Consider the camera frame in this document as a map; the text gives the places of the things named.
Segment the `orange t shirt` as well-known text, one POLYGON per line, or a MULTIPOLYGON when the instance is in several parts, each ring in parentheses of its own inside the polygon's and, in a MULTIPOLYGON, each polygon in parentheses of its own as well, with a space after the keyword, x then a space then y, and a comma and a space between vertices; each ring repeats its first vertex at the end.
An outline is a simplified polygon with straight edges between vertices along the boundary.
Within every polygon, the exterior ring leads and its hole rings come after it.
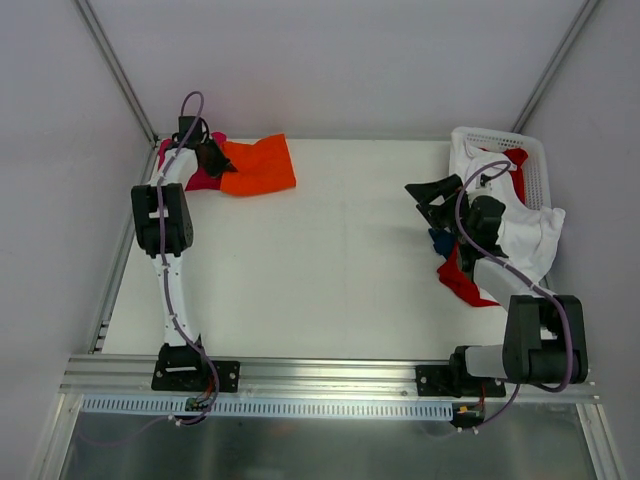
POLYGON ((297 180, 284 134, 254 144, 226 141, 222 146, 235 172, 225 172, 220 191, 237 197, 258 196, 293 189, 297 180))

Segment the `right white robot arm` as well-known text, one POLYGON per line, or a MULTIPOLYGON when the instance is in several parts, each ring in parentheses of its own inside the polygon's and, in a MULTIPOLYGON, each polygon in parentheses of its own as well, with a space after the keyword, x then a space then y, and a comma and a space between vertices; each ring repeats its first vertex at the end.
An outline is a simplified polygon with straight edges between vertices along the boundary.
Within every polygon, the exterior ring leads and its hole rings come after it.
POLYGON ((582 304, 573 295, 535 285, 507 265, 498 243, 505 203, 487 194, 469 196, 457 175, 409 183, 405 189, 430 227, 455 236, 461 273, 506 312, 501 343, 455 348, 449 357, 449 387, 466 396, 485 379, 549 392, 585 382, 589 360, 582 304))

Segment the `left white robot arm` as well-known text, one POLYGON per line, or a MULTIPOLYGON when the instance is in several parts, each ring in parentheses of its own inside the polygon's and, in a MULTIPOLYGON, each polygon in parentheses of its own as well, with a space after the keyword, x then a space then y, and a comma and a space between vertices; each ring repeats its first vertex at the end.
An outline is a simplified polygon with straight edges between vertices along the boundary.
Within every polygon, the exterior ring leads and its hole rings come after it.
POLYGON ((201 334, 190 319, 183 275, 185 252, 194 242, 185 189, 198 170, 220 180, 237 168, 211 137, 205 120, 181 115, 164 161, 147 182, 131 189, 136 240, 151 260, 161 291, 160 370, 174 372, 188 390, 203 387, 209 377, 201 334))

